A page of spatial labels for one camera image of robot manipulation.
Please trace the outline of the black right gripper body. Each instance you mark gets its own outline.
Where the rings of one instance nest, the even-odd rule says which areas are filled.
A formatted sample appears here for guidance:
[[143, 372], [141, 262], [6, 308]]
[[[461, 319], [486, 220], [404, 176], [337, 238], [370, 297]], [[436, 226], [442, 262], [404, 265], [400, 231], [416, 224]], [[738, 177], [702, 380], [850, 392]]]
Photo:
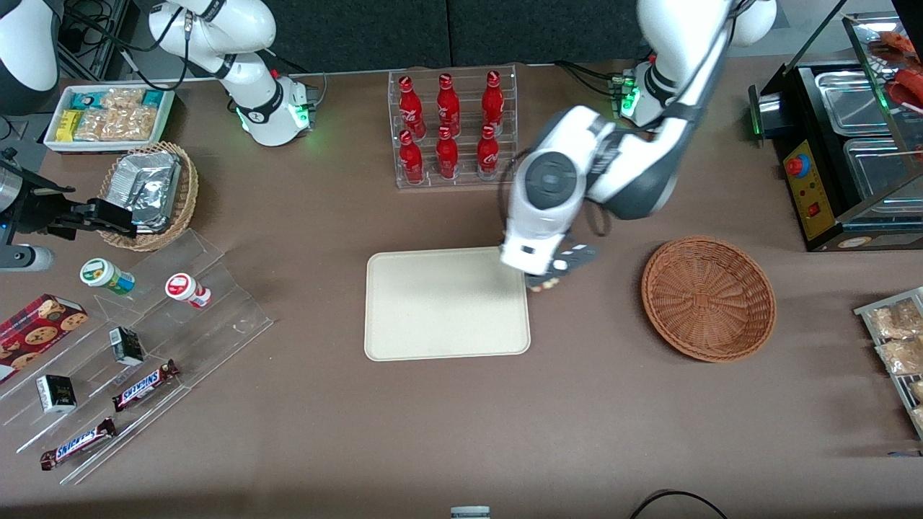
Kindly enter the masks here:
[[76, 229], [66, 226], [76, 203], [66, 198], [72, 186], [17, 168], [2, 169], [2, 227], [11, 234], [49, 234], [73, 241]]

